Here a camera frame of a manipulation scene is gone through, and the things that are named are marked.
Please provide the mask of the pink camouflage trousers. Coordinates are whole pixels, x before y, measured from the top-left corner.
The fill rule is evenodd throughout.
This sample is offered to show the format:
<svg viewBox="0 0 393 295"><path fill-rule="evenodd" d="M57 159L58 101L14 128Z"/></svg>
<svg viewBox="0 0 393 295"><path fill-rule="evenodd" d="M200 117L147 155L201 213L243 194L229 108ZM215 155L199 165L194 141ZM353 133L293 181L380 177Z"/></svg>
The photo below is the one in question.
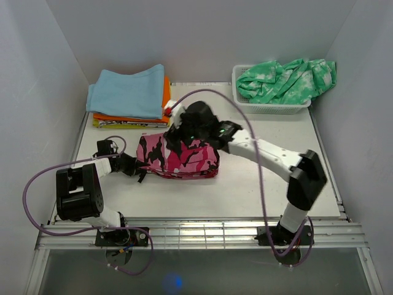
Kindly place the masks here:
<svg viewBox="0 0 393 295"><path fill-rule="evenodd" d="M200 140L192 141L189 146L181 143L181 151L176 154L166 147L163 133L140 137L136 158L146 164L141 168L140 181L147 174L166 179L213 178L220 164L218 151L208 143Z"/></svg>

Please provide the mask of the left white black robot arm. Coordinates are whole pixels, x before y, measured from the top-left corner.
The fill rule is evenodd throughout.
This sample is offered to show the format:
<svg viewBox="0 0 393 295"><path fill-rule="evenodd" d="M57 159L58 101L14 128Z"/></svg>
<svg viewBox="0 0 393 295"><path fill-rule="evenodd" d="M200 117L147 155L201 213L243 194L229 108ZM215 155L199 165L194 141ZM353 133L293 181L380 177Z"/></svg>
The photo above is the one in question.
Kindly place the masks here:
<svg viewBox="0 0 393 295"><path fill-rule="evenodd" d="M118 153L117 144L111 139L97 142L97 152L85 163L56 172L56 210L63 221L84 221L97 227L116 245L130 239L130 230L119 211L104 204L100 179L111 173L127 176L143 174L148 163L126 153Z"/></svg>

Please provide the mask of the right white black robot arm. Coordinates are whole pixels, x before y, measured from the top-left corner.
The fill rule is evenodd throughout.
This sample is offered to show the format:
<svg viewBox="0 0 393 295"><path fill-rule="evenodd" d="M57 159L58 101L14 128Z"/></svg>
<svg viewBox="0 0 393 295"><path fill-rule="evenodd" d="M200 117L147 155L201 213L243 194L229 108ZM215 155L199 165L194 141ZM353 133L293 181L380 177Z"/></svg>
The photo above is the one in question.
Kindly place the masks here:
<svg viewBox="0 0 393 295"><path fill-rule="evenodd" d="M277 245L291 244L300 236L303 221L327 183L316 152L298 153L258 140L242 126L219 120L203 101L187 108L170 101L164 108L164 115L173 119L165 133L168 149L180 152L181 145L189 146L201 140L214 149L251 160L287 182L286 209L278 224L265 235Z"/></svg>

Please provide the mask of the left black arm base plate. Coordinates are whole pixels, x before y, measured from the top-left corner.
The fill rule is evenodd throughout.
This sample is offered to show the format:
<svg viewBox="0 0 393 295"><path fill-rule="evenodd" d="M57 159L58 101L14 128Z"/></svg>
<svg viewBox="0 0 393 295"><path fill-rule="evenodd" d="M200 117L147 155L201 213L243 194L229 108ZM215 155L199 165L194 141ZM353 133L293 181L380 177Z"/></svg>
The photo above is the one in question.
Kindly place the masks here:
<svg viewBox="0 0 393 295"><path fill-rule="evenodd" d="M97 231L95 238L95 246L147 246L149 238L145 232L149 232L148 227L142 227L140 229L123 229L123 230L112 230L109 232Z"/></svg>

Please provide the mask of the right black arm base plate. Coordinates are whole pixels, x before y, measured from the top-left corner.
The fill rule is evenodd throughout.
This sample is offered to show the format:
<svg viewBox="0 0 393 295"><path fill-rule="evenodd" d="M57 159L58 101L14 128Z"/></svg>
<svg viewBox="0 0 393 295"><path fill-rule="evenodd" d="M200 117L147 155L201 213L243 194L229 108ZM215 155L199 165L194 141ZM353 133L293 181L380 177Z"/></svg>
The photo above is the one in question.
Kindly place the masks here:
<svg viewBox="0 0 393 295"><path fill-rule="evenodd" d="M295 237L295 233L291 233L286 229L278 226L269 227L271 238L275 246L289 246ZM258 241L259 246L269 246L268 235L265 227L257 228L257 235L255 239ZM300 236L295 242L295 246L308 246L314 244L314 238L311 237L311 227L305 225L301 231Z"/></svg>

